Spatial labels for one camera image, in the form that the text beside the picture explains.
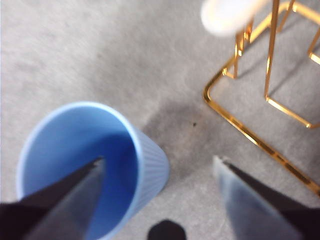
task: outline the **black object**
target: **black object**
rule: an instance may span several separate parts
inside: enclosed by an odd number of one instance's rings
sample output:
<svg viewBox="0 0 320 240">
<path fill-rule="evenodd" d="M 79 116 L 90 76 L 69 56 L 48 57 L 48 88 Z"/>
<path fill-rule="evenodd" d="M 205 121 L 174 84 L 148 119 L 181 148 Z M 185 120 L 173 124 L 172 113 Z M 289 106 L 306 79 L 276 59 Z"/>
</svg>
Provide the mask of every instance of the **black object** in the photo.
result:
<svg viewBox="0 0 320 240">
<path fill-rule="evenodd" d="M 98 158 L 18 202 L 1 203 L 0 239 L 83 239 L 105 171 L 105 160 Z"/>
<path fill-rule="evenodd" d="M 170 220 L 163 220 L 154 225 L 147 240 L 186 240 L 185 230 L 177 223 Z"/>
<path fill-rule="evenodd" d="M 320 240 L 320 208 L 308 208 L 218 159 L 215 173 L 238 240 Z"/>
</svg>

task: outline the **ribbed plastic bin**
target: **ribbed plastic bin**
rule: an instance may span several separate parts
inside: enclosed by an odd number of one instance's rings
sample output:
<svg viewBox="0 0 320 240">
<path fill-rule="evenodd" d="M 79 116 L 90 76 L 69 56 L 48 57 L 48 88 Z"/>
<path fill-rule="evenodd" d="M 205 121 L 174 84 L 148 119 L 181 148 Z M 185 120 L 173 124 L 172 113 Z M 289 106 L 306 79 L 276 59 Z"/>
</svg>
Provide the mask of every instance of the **ribbed plastic bin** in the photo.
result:
<svg viewBox="0 0 320 240">
<path fill-rule="evenodd" d="M 76 102 L 43 119 L 20 156 L 18 198 L 98 156 L 106 159 L 106 176 L 86 238 L 110 239 L 161 191 L 170 170 L 163 150 L 111 107 Z"/>
</svg>

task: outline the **floor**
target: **floor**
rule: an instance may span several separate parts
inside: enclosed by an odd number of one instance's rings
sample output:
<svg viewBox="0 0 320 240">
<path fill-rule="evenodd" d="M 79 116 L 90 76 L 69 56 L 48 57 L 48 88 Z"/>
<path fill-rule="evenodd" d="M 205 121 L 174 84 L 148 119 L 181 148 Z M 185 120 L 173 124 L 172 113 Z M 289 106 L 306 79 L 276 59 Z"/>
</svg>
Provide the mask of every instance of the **floor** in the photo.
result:
<svg viewBox="0 0 320 240">
<path fill-rule="evenodd" d="M 301 2 L 320 10 L 319 1 Z M 16 166 L 33 127 L 59 106 L 86 100 L 120 111 L 163 148 L 171 165 L 166 188 L 115 240 L 146 239 L 163 219 L 184 226 L 189 240 L 233 239 L 212 174 L 213 155 L 320 207 L 314 193 L 202 100 L 204 85 L 233 54 L 234 38 L 204 30 L 201 3 L 3 0 L 1 201 L 16 199 Z M 257 21 L 269 11 L 270 5 Z M 296 14 L 289 17 L 277 35 L 270 81 L 275 99 L 313 122 L 320 120 L 320 67 L 306 51 L 316 30 Z M 224 78 L 212 94 L 320 183 L 320 128 L 304 128 L 263 99 L 268 37 L 265 32 L 241 58 L 239 79 Z"/>
</svg>

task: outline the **gold chair leg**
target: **gold chair leg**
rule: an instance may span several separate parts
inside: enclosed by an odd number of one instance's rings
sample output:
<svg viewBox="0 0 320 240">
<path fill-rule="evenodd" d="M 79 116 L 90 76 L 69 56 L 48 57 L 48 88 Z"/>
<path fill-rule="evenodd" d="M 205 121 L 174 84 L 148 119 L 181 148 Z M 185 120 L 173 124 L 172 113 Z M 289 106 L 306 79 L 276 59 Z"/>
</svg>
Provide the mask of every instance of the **gold chair leg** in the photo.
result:
<svg viewBox="0 0 320 240">
<path fill-rule="evenodd" d="M 223 70 L 223 75 L 228 76 L 232 79 L 238 77 L 238 60 L 242 55 L 244 49 L 244 30 L 239 31 L 235 35 L 235 45 L 234 45 L 234 63 L 233 63 L 233 74 L 228 71 L 227 68 Z"/>
<path fill-rule="evenodd" d="M 271 17 L 271 25 L 270 25 L 269 52 L 268 52 L 268 59 L 266 61 L 266 75 L 265 75 L 265 84 L 264 84 L 264 98 L 266 100 L 268 99 L 272 60 L 274 58 L 278 12 L 279 12 L 279 0 L 273 0 L 272 17 Z"/>
<path fill-rule="evenodd" d="M 319 30 L 314 35 L 314 38 L 310 44 L 310 47 L 308 49 L 308 56 L 311 60 L 315 61 L 317 64 L 320 65 L 320 56 L 317 56 L 312 52 L 315 48 L 316 42 L 318 41 L 319 37 L 320 37 L 320 27 L 319 27 Z"/>
<path fill-rule="evenodd" d="M 254 42 L 257 37 L 264 32 L 270 26 L 271 23 L 271 33 L 270 33 L 270 40 L 273 41 L 269 45 L 269 55 L 268 55 L 268 62 L 267 62 L 267 74 L 266 76 L 271 74 L 271 64 L 273 59 L 273 51 L 274 51 L 274 40 L 275 40 L 275 30 L 277 26 L 276 18 L 278 14 L 282 13 L 283 11 L 287 11 L 290 8 L 291 2 L 283 2 L 279 5 L 279 0 L 273 1 L 272 13 L 269 14 L 252 32 L 250 32 L 250 37 L 244 33 L 244 39 L 249 43 Z M 312 20 L 313 22 L 320 25 L 320 13 L 309 9 L 308 7 L 294 2 L 292 4 L 292 11 L 301 14 L 302 16 Z M 319 36 L 314 37 L 315 39 L 312 42 L 316 42 Z M 239 56 L 235 54 L 224 64 L 224 66 L 212 77 L 212 79 L 207 83 L 203 90 L 203 98 L 204 101 L 220 116 L 222 116 L 225 120 L 227 120 L 232 126 L 234 126 L 237 130 L 239 130 L 246 138 L 248 138 L 253 144 L 258 146 L 261 150 L 267 153 L 271 158 L 276 160 L 279 164 L 281 164 L 287 171 L 293 174 L 297 179 L 299 179 L 307 188 L 309 188 L 312 192 L 314 192 L 318 197 L 320 197 L 320 185 L 313 181 L 307 174 L 297 168 L 294 164 L 292 164 L 286 157 L 281 155 L 275 148 L 271 145 L 267 144 L 262 138 L 255 134 L 251 129 L 247 128 L 241 121 L 239 121 L 235 116 L 229 113 L 226 109 L 224 109 L 221 105 L 219 105 L 215 100 L 212 99 L 211 90 L 215 86 L 215 84 L 225 76 L 226 70 L 232 67 Z M 273 100 L 268 97 L 267 99 L 270 104 L 273 104 Z M 293 112 L 287 111 L 287 108 L 280 105 L 279 103 L 273 104 L 274 107 L 281 107 L 281 111 L 285 112 L 288 115 L 291 115 Z"/>
<path fill-rule="evenodd" d="M 284 14 L 284 16 L 283 16 L 280 25 L 279 25 L 278 28 L 276 29 L 276 32 L 277 32 L 277 33 L 280 33 L 280 32 L 282 31 L 282 28 L 284 27 L 284 25 L 285 25 L 285 23 L 286 23 L 286 21 L 287 21 L 287 18 L 289 17 L 289 14 L 290 14 L 291 11 L 292 11 L 292 8 L 293 8 L 293 6 L 294 6 L 295 1 L 296 1 L 296 0 L 291 0 L 291 1 L 290 1 L 290 4 L 289 4 L 289 6 L 288 6 L 288 9 L 287 9 L 287 11 L 285 12 L 285 14 Z"/>
<path fill-rule="evenodd" d="M 311 16 L 311 20 L 316 20 L 317 23 L 320 21 L 320 14 L 303 6 L 302 4 L 299 4 L 295 2 L 295 0 L 291 0 L 287 11 L 286 15 L 282 19 L 280 27 L 284 25 L 289 12 L 294 9 L 295 12 L 301 13 L 303 16 Z M 272 17 L 271 17 L 271 24 L 270 24 L 270 41 L 269 41 L 269 52 L 268 52 L 268 59 L 266 63 L 266 77 L 265 77 L 265 84 L 264 84 L 264 98 L 265 100 L 275 107 L 276 109 L 280 110 L 281 112 L 289 115 L 290 117 L 296 119 L 300 123 L 302 123 L 306 128 L 309 129 L 315 129 L 320 127 L 320 122 L 319 123 L 311 123 L 310 121 L 306 120 L 305 118 L 301 117 L 300 115 L 296 114 L 294 111 L 289 109 L 288 107 L 282 105 L 275 99 L 271 98 L 269 96 L 269 85 L 270 85 L 270 75 L 271 75 L 271 68 L 272 68 L 272 60 L 273 60 L 273 54 L 274 54 L 274 47 L 275 47 L 275 39 L 276 39 L 276 29 L 277 29 L 277 19 L 278 19 L 278 14 L 279 14 L 279 0 L 273 0 L 273 5 L 272 5 Z M 312 52 L 312 49 L 314 48 L 317 39 L 319 38 L 320 35 L 320 30 L 315 34 L 314 39 L 309 47 L 308 53 L 310 58 L 315 61 L 316 63 L 320 64 L 320 58 L 315 55 Z"/>
</svg>

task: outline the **gold metal frame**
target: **gold metal frame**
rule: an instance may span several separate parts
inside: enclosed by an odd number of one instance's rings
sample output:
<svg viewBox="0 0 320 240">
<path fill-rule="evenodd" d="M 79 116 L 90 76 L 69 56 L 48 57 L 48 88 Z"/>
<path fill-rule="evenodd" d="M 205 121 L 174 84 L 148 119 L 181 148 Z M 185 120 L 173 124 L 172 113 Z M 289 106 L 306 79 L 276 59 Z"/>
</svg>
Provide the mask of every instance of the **gold metal frame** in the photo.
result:
<svg viewBox="0 0 320 240">
<path fill-rule="evenodd" d="M 280 25 L 277 28 L 278 15 L 286 11 L 283 16 L 283 19 Z M 270 28 L 270 41 L 269 41 L 269 51 L 266 64 L 266 78 L 265 78 L 265 87 L 264 87 L 264 98 L 266 101 L 279 109 L 280 111 L 286 113 L 287 115 L 298 120 L 300 123 L 304 124 L 307 128 L 316 128 L 320 127 L 320 123 L 312 124 L 309 121 L 305 120 L 301 116 L 297 115 L 287 107 L 283 106 L 279 102 L 268 96 L 269 82 L 271 76 L 271 68 L 274 54 L 274 45 L 276 33 L 282 30 L 285 21 L 287 20 L 290 12 L 293 11 L 298 13 L 313 22 L 320 25 L 320 13 L 313 11 L 312 9 L 302 5 L 301 3 L 296 2 L 295 0 L 287 1 L 280 4 L 279 0 L 273 0 L 272 12 L 254 29 L 252 30 L 253 20 L 248 24 L 248 26 L 237 33 L 234 47 L 234 55 L 224 64 L 224 66 L 213 76 L 213 78 L 207 83 L 203 91 L 203 98 L 205 102 L 218 114 L 220 114 L 225 120 L 227 120 L 231 125 L 238 129 L 243 135 L 245 135 L 252 143 L 257 145 L 267 154 L 269 154 L 274 160 L 280 163 L 285 169 L 297 177 L 303 184 L 305 184 L 311 191 L 313 191 L 318 197 L 320 197 L 320 185 L 313 181 L 308 175 L 298 169 L 294 164 L 292 164 L 287 158 L 281 155 L 277 150 L 268 145 L 264 140 L 257 136 L 252 130 L 247 128 L 241 121 L 236 117 L 230 114 L 227 110 L 221 107 L 216 101 L 211 97 L 211 90 L 213 86 L 220 80 L 222 76 L 229 76 L 231 78 L 236 78 L 238 74 L 238 60 L 244 52 L 245 42 L 248 44 L 252 43 L 257 39 L 257 37 L 267 28 Z M 316 56 L 312 50 L 320 36 L 320 29 L 315 34 L 314 39 L 309 47 L 308 55 L 309 57 L 320 64 L 320 58 Z M 234 66 L 233 74 L 228 72 L 230 67 Z"/>
</svg>

